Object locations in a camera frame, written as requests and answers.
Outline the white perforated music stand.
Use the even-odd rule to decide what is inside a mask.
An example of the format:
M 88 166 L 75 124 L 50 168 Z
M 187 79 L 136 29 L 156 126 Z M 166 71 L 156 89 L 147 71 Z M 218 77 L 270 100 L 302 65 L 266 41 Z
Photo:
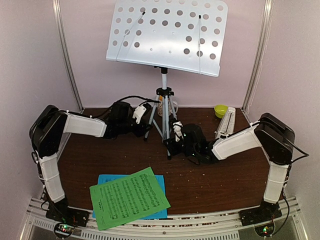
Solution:
M 168 70 L 218 77 L 228 6 L 222 0 L 118 0 L 106 59 L 161 69 L 163 140 L 170 137 Z

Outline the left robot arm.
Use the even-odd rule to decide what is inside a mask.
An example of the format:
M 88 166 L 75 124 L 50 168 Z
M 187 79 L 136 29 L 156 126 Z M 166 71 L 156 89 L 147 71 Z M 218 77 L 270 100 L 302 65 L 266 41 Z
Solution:
M 64 134 L 78 134 L 103 139 L 116 139 L 128 133 L 142 137 L 152 125 L 143 120 L 155 100 L 141 97 L 142 103 L 133 108 L 123 97 L 107 110 L 93 116 L 62 110 L 48 105 L 29 130 L 32 159 L 38 177 L 46 190 L 52 213 L 61 222 L 72 218 L 58 169 L 58 153 Z

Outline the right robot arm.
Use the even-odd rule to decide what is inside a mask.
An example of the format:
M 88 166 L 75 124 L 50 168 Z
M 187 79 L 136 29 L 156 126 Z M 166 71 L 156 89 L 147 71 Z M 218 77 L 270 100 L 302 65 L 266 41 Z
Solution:
M 309 156 L 295 145 L 295 132 L 268 112 L 246 128 L 213 141 L 208 141 L 202 128 L 194 123 L 174 122 L 172 132 L 173 137 L 163 140 L 168 153 L 171 156 L 184 154 L 195 159 L 197 165 L 215 164 L 251 149 L 262 149 L 269 162 L 269 172 L 262 201 L 256 210 L 261 221 L 268 220 L 276 212 L 295 162 L 293 151 L 299 151 L 303 158 Z

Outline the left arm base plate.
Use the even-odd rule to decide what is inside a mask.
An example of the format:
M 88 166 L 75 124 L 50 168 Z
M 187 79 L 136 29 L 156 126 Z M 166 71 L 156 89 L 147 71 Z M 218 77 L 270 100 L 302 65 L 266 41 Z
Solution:
M 86 227 L 90 213 L 86 210 L 67 208 L 66 213 L 61 213 L 55 208 L 49 208 L 45 217 L 57 222 L 66 223 L 74 227 Z

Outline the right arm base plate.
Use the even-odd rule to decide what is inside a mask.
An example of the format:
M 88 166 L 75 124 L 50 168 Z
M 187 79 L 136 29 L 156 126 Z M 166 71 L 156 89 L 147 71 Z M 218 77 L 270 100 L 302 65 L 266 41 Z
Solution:
M 257 225 L 264 222 L 270 222 L 275 218 L 282 216 L 281 210 L 277 208 L 275 211 L 272 211 L 267 208 L 254 207 L 250 209 L 241 210 L 239 212 L 239 217 L 241 220 L 242 226 Z

